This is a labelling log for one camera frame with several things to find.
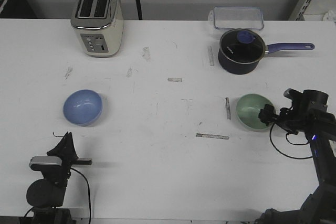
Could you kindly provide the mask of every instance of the plastic food container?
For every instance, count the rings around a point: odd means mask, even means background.
[[[208,16],[215,38],[234,28],[262,30],[264,18],[258,7],[216,6]]]

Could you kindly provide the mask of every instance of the container lid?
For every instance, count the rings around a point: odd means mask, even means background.
[[[258,7],[226,7],[214,8],[214,26],[216,29],[246,28],[262,30],[264,19]]]
[[[220,50],[227,59],[239,64],[258,62],[265,54],[263,39],[251,30],[232,29],[220,38]]]

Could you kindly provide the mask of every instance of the saucepan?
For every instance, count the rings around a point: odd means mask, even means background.
[[[220,38],[218,60],[230,73],[246,74],[254,70],[265,54],[280,50],[313,50],[312,43],[276,43],[265,45],[263,39],[248,29],[233,29]]]

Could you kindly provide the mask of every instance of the toaster control panel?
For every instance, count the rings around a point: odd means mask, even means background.
[[[109,52],[103,34],[80,34],[88,52]]]

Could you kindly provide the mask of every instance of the blue bowl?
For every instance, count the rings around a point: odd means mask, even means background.
[[[73,124],[87,126],[98,119],[102,111],[100,95],[88,89],[79,90],[68,97],[63,106],[65,118]]]

